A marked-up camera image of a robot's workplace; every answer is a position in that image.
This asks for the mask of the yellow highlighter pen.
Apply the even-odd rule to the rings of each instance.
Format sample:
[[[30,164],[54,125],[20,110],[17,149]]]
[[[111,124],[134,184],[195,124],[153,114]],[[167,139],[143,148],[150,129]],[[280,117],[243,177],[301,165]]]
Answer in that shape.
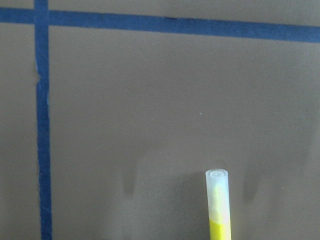
[[[209,232],[211,240],[230,240],[231,216],[229,196],[229,176],[224,169],[205,172]]]

